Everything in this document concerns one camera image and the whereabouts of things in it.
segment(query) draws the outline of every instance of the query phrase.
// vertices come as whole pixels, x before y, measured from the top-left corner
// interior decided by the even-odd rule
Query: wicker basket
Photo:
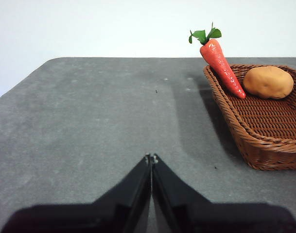
[[[245,74],[265,65],[231,65],[242,83]],[[294,89],[281,100],[262,100],[246,94],[244,100],[223,86],[210,66],[204,68],[213,97],[222,111],[244,160],[259,170],[296,169],[296,70],[277,66],[294,79]]]

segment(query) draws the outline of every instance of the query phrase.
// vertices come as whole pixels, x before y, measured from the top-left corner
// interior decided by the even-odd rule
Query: orange carrot
[[[246,94],[224,57],[218,41],[215,39],[210,40],[210,38],[221,37],[219,29],[213,28],[211,25],[211,31],[207,37],[205,35],[205,30],[195,31],[194,33],[191,32],[189,37],[190,43],[192,43],[192,36],[196,37],[203,45],[200,48],[201,55],[204,60],[216,71],[226,88],[235,96],[244,99]]]

